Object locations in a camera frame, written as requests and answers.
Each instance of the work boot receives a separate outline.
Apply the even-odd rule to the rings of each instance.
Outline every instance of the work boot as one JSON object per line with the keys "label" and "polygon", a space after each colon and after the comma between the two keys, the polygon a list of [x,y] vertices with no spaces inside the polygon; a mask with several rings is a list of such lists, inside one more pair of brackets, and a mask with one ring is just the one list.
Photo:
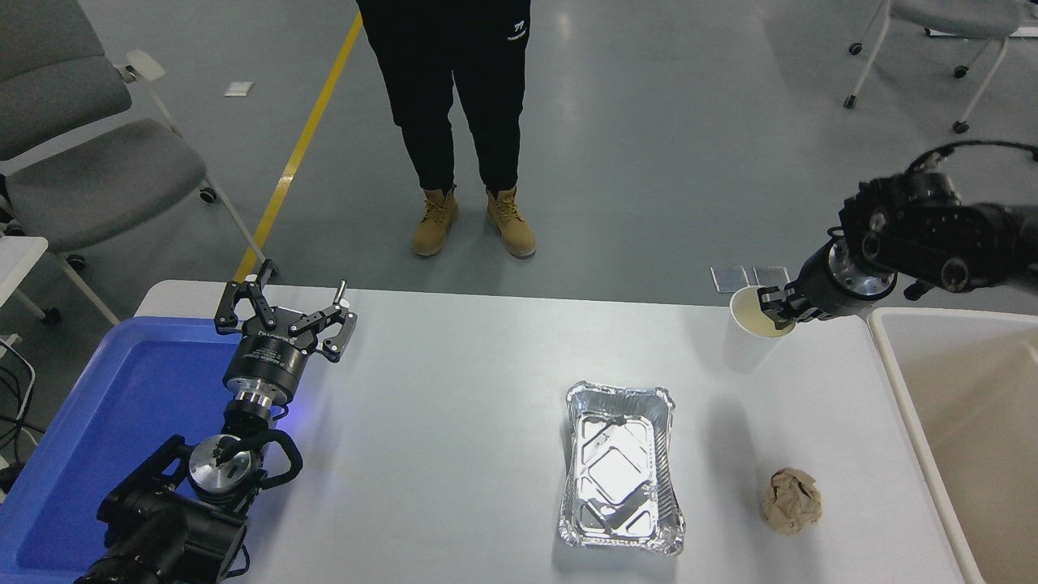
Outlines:
{"label": "work boot", "polygon": [[419,255],[434,255],[447,242],[447,229],[458,218],[458,201],[455,200],[453,187],[446,194],[442,189],[425,192],[426,216],[414,229],[411,251]]}
{"label": "work boot", "polygon": [[487,218],[501,231],[501,240],[509,253],[525,257],[537,251],[534,229],[529,228],[516,206],[516,187],[498,192],[496,198],[487,190]]}

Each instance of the blue plastic tray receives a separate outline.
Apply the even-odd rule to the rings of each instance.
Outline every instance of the blue plastic tray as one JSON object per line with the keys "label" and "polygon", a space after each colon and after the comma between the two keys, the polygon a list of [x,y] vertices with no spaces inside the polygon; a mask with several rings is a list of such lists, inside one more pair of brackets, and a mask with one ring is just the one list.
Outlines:
{"label": "blue plastic tray", "polygon": [[170,436],[220,430],[239,340],[210,321],[153,317],[105,337],[0,505],[0,582],[67,584],[101,557],[105,495]]}

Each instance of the crumpled paper ball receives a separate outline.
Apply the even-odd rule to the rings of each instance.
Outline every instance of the crumpled paper ball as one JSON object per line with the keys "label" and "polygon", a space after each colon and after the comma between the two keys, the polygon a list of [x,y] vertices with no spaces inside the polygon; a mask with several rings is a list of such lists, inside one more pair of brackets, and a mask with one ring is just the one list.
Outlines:
{"label": "crumpled paper ball", "polygon": [[768,527],[795,535],[822,519],[822,495],[815,479],[798,469],[783,469],[771,475],[771,485],[764,501],[764,521]]}

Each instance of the logo on pants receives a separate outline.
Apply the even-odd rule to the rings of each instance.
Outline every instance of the logo on pants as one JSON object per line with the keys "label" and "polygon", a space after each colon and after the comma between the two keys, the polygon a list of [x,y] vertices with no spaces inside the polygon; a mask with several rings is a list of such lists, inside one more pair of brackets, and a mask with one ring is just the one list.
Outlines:
{"label": "logo on pants", "polygon": [[526,36],[526,21],[525,20],[521,20],[521,21],[517,22],[515,24],[514,28],[515,28],[515,34],[513,34],[512,36],[509,36],[509,40],[518,40],[518,39],[522,38],[523,36]]}

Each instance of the white tabletop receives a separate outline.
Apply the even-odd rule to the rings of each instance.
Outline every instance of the white tabletop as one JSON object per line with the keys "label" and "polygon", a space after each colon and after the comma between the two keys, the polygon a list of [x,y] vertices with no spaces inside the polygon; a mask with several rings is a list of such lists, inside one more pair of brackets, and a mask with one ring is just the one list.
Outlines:
{"label": "white tabletop", "polygon": [[7,302],[44,251],[47,240],[43,237],[0,237],[0,305]]}
{"label": "white tabletop", "polygon": [[[138,315],[210,318],[221,290],[165,281]],[[306,312],[332,295],[267,287],[272,304]],[[310,361],[280,423],[305,468],[250,511],[245,582],[961,582],[858,319],[798,327],[743,376],[719,356],[723,308],[347,298],[357,331],[339,364]],[[677,558],[561,540],[564,395],[580,380],[671,391],[687,522]],[[787,466],[823,497],[821,522],[798,536],[760,517]]]}

